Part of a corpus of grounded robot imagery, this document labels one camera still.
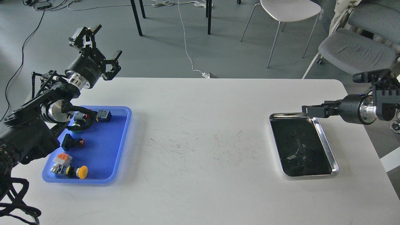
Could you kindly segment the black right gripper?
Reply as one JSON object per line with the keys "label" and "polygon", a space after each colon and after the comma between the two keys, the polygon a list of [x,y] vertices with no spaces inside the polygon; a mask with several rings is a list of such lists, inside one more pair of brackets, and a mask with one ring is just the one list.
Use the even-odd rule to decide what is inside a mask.
{"label": "black right gripper", "polygon": [[365,94],[350,94],[337,101],[324,101],[323,104],[302,106],[302,112],[309,117],[328,118],[330,116],[340,115],[348,123],[366,124],[361,119],[360,106]]}

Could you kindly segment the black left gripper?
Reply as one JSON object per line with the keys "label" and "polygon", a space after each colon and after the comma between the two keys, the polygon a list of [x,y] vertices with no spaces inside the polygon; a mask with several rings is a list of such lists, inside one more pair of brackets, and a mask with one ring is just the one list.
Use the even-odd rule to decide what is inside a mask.
{"label": "black left gripper", "polygon": [[[101,27],[101,24],[96,27],[80,27],[69,38],[69,46],[77,48],[79,53],[65,74],[67,82],[78,89],[93,88],[100,76],[104,81],[111,81],[121,70],[118,62],[121,50],[116,51],[114,58],[106,60],[96,47],[95,34]],[[106,65],[111,65],[109,71],[106,71]]]}

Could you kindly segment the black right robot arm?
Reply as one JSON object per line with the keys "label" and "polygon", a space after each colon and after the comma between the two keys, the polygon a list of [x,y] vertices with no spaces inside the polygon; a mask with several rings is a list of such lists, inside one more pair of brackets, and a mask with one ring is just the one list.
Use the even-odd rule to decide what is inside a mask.
{"label": "black right robot arm", "polygon": [[369,125],[376,119],[391,121],[399,107],[399,81],[390,69],[379,69],[353,75],[355,83],[370,83],[366,94],[350,94],[337,101],[302,106],[309,117],[328,118],[339,115],[344,121]]}

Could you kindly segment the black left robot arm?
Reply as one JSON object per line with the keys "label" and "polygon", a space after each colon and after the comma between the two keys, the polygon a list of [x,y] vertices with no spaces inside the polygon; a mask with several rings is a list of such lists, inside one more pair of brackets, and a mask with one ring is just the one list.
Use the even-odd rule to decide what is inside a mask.
{"label": "black left robot arm", "polygon": [[11,171],[19,163],[44,158],[60,146],[83,145],[84,140],[59,142],[58,137],[67,129],[83,131],[94,121],[109,121],[110,113],[92,111],[74,106],[70,101],[80,96],[83,88],[91,89],[100,77],[111,81],[121,70],[117,50],[113,59],[107,60],[96,47],[95,34],[101,29],[81,27],[69,38],[69,45],[79,50],[78,56],[65,70],[64,75],[55,70],[48,73],[33,73],[42,78],[41,88],[30,101],[13,111],[3,123],[6,130],[1,133],[1,198],[8,196],[10,203],[1,202],[1,216],[11,216],[15,209],[22,210],[34,221],[29,222],[19,216],[16,219],[27,224],[38,225],[41,211],[23,202],[29,182],[24,178],[14,178]]}

